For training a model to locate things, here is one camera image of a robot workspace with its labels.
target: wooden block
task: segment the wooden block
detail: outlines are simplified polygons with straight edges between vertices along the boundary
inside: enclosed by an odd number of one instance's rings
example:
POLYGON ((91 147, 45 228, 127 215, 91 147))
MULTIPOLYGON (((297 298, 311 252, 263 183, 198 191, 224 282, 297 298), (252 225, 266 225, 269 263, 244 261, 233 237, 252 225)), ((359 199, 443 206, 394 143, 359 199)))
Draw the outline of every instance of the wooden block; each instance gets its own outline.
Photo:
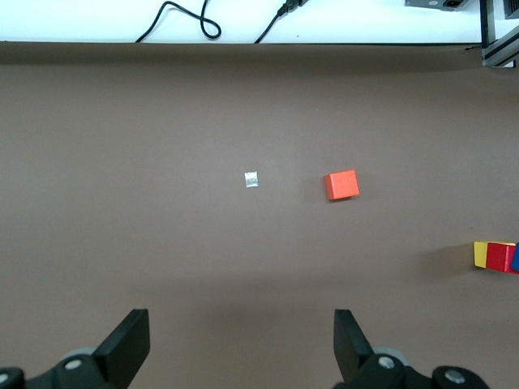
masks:
POLYGON ((519 271, 519 250, 517 249, 515 253, 513 253, 512 264, 510 265, 510 267, 512 268, 512 270, 519 271))
POLYGON ((474 242, 474 265, 487 267, 488 242, 474 242))
POLYGON ((515 250, 516 246, 514 243, 489 242, 487 246, 487 269, 519 274, 519 271, 514 271, 510 267, 515 250))
POLYGON ((360 193, 354 169, 330 173, 324 176, 324 184, 330 200, 346 199, 360 193))

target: red cube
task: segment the red cube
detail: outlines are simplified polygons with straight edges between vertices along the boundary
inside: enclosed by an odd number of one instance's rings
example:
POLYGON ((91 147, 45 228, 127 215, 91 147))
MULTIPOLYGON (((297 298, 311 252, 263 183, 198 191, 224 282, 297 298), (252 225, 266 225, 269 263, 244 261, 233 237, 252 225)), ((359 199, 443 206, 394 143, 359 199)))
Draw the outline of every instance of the red cube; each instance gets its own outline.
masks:
POLYGON ((510 267, 515 251, 515 246, 489 242, 487 246, 487 269, 519 274, 519 271, 510 267))
POLYGON ((324 184, 330 200, 346 199, 359 194, 354 169, 330 173, 324 176, 324 184))

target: small white object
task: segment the small white object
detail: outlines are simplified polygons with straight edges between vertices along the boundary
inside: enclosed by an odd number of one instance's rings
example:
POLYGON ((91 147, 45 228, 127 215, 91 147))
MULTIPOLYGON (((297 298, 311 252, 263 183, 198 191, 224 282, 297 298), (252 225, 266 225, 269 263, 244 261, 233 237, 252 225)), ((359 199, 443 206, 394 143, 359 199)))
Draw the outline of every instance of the small white object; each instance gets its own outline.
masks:
POLYGON ((245 173, 245 187, 254 188, 258 186, 258 172, 245 173))
POLYGON ((411 363, 409 362, 409 359, 405 357, 402 351, 396 350, 394 348, 390 347, 384 347, 384 346, 374 346, 373 352, 375 354, 389 354, 392 357, 395 357, 396 359, 400 360, 404 364, 404 366, 411 366, 411 363))
POLYGON ((445 372, 445 378, 448 379, 452 383, 465 383, 465 377, 457 370, 447 370, 445 372))
POLYGON ((82 363, 83 362, 80 359, 73 359, 72 361, 67 362, 67 364, 65 365, 65 369, 67 369, 67 370, 77 369, 78 367, 81 366, 82 363))
POLYGON ((394 369, 395 362, 390 357, 380 357, 379 358, 379 365, 381 365, 385 369, 394 369))

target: power cord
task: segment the power cord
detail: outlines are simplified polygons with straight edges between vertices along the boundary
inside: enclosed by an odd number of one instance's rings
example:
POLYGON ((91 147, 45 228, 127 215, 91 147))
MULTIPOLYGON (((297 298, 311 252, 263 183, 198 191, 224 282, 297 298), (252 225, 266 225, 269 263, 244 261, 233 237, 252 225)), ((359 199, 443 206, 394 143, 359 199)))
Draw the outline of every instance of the power cord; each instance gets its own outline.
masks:
POLYGON ((276 16, 272 19, 270 24, 265 28, 265 31, 263 31, 263 34, 259 36, 258 39, 256 39, 256 42, 254 43, 260 43, 263 38, 265 38, 265 35, 268 34, 272 26, 277 22, 277 20, 282 17, 284 14, 288 14, 289 12, 295 10, 298 6, 302 6, 305 2, 308 0, 286 0, 286 3, 281 6, 279 10, 277 10, 276 16))
POLYGON ((215 22, 214 20, 210 20, 210 19, 207 19, 205 17, 205 9, 207 8, 207 5, 208 5, 208 2, 209 0, 204 0, 204 4, 202 5, 202 11, 200 12, 200 15, 197 15, 195 14, 194 12, 191 12, 189 10, 187 10, 186 8, 184 8, 183 6, 179 6, 176 2, 164 2, 164 4, 162 4, 161 8, 159 9, 158 13, 157 13, 157 17, 155 18, 155 20, 153 20, 153 23, 152 25, 149 27, 148 30, 146 30, 146 32, 140 36, 140 38, 135 41, 135 43, 140 43, 143 41, 144 38, 146 38, 146 36, 149 35, 149 33, 155 28, 155 26, 157 25, 157 22, 159 21, 159 18, 161 17, 161 14, 162 14, 162 11, 167 7, 167 6, 176 6, 180 11, 182 11, 183 13, 189 15, 190 17, 192 18, 195 18, 195 19, 198 19, 200 21, 200 28, 202 29, 202 32, 204 33, 204 35, 214 41, 215 39, 218 39, 221 35, 221 28, 220 26, 218 25, 217 22, 215 22), (214 26, 216 29, 217 29, 217 33, 216 34, 210 34, 207 32, 207 30, 205 29, 205 26, 204 24, 205 23, 209 23, 211 24, 212 26, 214 26))

